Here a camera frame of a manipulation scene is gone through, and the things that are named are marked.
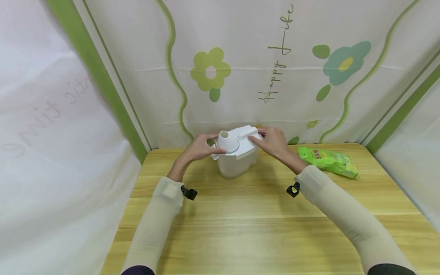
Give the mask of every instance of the dark shirt cuff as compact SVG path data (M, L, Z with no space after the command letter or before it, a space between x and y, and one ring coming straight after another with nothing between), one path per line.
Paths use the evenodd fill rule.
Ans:
M377 264L370 268L368 275L416 275L412 270L397 264Z
M154 272L143 265L135 265L126 269L121 275L155 275Z

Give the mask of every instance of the snack package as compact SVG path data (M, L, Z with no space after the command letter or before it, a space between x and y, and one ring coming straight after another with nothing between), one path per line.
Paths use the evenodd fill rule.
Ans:
M329 171L349 178L357 176L357 169L352 159L344 154L330 150L318 150L300 147L299 156L306 162L313 164L320 170Z

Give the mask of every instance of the black wrist strap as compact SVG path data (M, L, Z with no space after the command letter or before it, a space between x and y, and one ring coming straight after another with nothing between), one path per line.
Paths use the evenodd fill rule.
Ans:
M185 186L182 185L182 187L180 187L180 190L182 191L182 194L184 197L186 197L189 200L194 200L195 196L197 196L197 191L194 189L186 189Z
M293 198L298 196L298 194L300 193L300 183L295 182L294 185L290 185L287 188L286 192L287 192L287 194L291 195Z

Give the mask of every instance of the arm sleeve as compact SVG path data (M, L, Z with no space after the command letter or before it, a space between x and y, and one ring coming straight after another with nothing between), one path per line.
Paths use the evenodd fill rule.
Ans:
M156 274L168 233L183 203L183 183L161 178L136 229L122 271L145 266Z
M348 237L360 255L365 274L381 264L395 264L415 273L392 236L357 200L326 174L309 165L295 180L301 192Z

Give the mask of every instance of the wooden tabletop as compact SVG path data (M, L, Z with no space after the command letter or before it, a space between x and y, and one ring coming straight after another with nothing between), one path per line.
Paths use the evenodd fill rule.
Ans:
M310 147L352 157L357 179L327 174L382 222L419 275L440 274L439 235L363 146ZM121 271L156 184L182 151L158 149L147 155L102 275ZM342 232L302 195L292 198L286 193L293 178L263 151L254 167L232 180L220 176L212 158L192 163L183 182L198 195L184 201L158 274L363 274L359 256Z

